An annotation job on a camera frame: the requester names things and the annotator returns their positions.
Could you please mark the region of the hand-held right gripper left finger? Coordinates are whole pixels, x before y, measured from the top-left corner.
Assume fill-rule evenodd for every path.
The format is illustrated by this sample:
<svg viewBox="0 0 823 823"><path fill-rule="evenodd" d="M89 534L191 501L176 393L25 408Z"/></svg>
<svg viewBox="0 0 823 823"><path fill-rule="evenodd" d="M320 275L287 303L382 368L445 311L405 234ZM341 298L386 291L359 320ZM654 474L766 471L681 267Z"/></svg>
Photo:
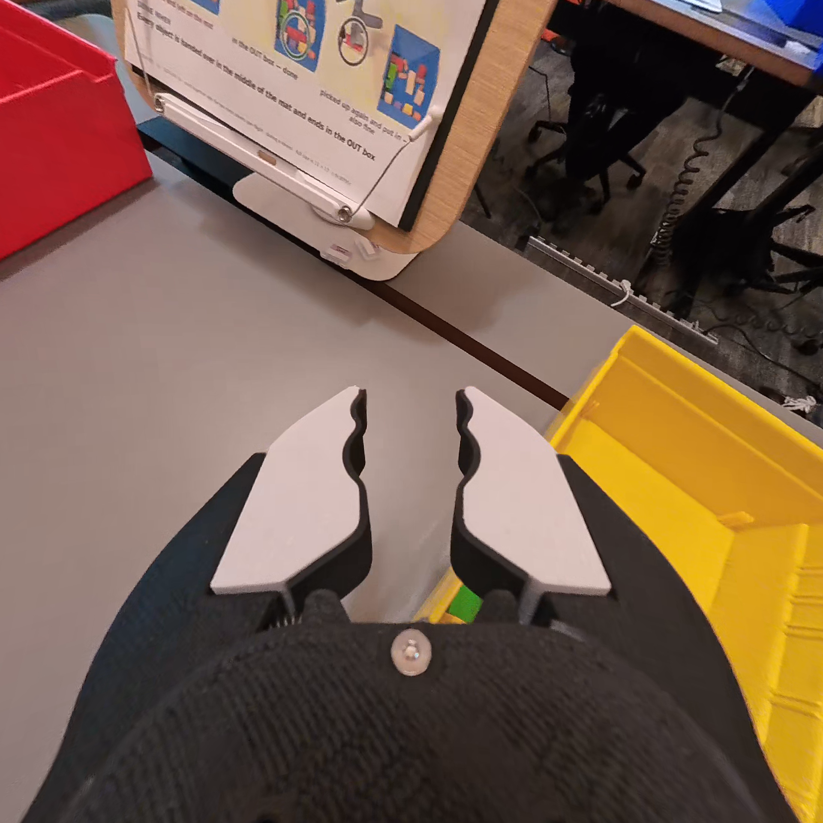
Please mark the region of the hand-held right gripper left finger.
<svg viewBox="0 0 823 823"><path fill-rule="evenodd" d="M210 589L274 593L289 616L308 596L343 599L369 574L373 543L365 468L365 389L350 386L268 447Z"/></svg>

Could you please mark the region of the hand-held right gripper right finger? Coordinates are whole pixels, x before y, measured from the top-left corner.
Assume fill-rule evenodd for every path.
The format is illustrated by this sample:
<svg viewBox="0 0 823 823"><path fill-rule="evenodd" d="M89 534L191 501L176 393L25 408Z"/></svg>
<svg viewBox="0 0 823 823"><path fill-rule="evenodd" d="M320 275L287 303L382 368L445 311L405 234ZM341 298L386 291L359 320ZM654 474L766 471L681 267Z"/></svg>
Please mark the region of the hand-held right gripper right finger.
<svg viewBox="0 0 823 823"><path fill-rule="evenodd" d="M478 387L456 397L460 479L450 565L484 603L507 599L521 625L583 623L612 581L556 450Z"/></svg>

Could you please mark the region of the green toy block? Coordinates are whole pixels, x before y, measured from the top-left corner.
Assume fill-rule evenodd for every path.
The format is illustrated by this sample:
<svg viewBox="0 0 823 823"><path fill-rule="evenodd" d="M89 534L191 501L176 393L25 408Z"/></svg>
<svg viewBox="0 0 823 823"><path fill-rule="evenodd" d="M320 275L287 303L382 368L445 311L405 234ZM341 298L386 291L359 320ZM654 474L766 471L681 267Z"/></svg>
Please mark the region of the green toy block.
<svg viewBox="0 0 823 823"><path fill-rule="evenodd" d="M447 617L448 622L452 623L473 623L478 616L482 603L481 597L462 584L449 602L444 613L444 620Z"/></svg>

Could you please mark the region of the yellow plastic bin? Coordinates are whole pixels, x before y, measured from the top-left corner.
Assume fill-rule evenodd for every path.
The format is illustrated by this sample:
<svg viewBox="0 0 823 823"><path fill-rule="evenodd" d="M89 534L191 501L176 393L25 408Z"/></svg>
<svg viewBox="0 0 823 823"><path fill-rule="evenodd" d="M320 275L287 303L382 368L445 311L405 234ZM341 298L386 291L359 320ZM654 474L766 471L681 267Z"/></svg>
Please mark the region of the yellow plastic bin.
<svg viewBox="0 0 823 823"><path fill-rule="evenodd" d="M545 438L612 604L401 633L447 774L506 820L821 821L821 448L640 327Z"/></svg>

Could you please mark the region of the wooden book stand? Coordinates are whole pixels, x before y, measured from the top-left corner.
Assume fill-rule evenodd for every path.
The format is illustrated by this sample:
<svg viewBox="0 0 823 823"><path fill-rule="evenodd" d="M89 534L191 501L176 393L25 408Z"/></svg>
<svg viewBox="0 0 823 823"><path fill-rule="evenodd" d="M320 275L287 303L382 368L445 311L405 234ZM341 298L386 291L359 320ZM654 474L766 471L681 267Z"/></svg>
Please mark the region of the wooden book stand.
<svg viewBox="0 0 823 823"><path fill-rule="evenodd" d="M399 274L458 222L476 188L509 104L556 2L494 2L487 31L427 155L432 172L408 230L347 202L291 164L135 71L123 53L123 7L111 2L118 45L134 86L156 117L141 132L215 180L223 196L307 245L321 258L374 282Z"/></svg>

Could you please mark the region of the black office chair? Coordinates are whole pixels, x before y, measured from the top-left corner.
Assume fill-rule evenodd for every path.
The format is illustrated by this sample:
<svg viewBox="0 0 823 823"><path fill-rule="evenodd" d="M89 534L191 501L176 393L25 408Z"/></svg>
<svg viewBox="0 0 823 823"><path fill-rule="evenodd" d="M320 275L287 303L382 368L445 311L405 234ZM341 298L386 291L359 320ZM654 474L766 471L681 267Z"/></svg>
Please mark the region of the black office chair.
<svg viewBox="0 0 823 823"><path fill-rule="evenodd" d="M601 178L686 101L688 39L605 2L581 26L565 141L527 167L528 180L556 158L574 183Z"/></svg>

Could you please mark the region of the instruction sheet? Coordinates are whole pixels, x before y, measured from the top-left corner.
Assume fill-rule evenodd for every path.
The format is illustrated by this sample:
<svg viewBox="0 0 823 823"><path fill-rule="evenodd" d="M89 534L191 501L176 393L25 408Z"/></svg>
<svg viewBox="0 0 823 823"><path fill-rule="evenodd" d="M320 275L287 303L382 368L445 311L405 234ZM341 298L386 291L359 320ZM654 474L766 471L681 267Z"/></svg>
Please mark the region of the instruction sheet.
<svg viewBox="0 0 823 823"><path fill-rule="evenodd" d="M122 2L135 70L408 230L494 2Z"/></svg>

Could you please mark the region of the red plastic bin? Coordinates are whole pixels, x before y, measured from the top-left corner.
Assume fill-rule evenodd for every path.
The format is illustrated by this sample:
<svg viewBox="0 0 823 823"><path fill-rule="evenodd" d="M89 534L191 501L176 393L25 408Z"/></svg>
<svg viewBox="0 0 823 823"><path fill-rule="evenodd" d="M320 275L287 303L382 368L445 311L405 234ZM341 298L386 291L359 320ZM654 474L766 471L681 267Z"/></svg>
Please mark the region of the red plastic bin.
<svg viewBox="0 0 823 823"><path fill-rule="evenodd" d="M152 176L114 57L1 2L1 258Z"/></svg>

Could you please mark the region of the wooden desk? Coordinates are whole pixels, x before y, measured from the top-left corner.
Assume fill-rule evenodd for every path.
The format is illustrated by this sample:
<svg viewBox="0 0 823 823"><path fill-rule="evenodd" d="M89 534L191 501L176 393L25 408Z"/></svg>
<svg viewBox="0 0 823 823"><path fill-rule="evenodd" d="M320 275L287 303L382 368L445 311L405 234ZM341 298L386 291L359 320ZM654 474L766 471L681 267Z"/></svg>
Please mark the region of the wooden desk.
<svg viewBox="0 0 823 823"><path fill-rule="evenodd" d="M746 12L747 2L750 1L613 1L612 4L820 95L822 39L818 51L800 44L780 45L775 33L750 18Z"/></svg>

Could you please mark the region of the blue plastic bin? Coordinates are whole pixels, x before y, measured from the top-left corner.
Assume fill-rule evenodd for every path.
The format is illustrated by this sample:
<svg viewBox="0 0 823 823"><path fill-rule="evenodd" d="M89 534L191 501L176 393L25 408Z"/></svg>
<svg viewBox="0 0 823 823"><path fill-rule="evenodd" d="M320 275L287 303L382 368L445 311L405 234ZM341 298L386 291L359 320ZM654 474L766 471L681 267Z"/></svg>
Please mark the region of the blue plastic bin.
<svg viewBox="0 0 823 823"><path fill-rule="evenodd" d="M813 52L821 49L821 1L750 1L746 12L775 33L780 45L800 44Z"/></svg>

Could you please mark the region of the black desk frame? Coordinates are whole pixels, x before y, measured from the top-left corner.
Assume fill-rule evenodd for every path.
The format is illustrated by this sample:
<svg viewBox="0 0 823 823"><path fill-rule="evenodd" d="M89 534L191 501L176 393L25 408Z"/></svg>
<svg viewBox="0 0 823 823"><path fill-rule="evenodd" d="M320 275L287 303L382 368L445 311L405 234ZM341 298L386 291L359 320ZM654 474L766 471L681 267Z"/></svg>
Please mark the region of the black desk frame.
<svg viewBox="0 0 823 823"><path fill-rule="evenodd" d="M674 262L681 276L668 305L680 319L691 312L706 276L727 279L730 294L746 290L789 294L789 286L794 285L797 294L804 296L821 288L821 254L793 247L773 236L779 226L793 219L800 221L814 211L811 206L789 207L789 203L821 178L821 142L753 209L718 207L723 196L790 128L811 100L811 94L804 89L792 89L783 99L773 99L753 115L760 136L692 207L684 210L685 198L699 171L697 161L707 155L704 144L722 135L722 117L733 99L731 96L722 105L713 131L693 143L654 236L653 251L660 265Z"/></svg>

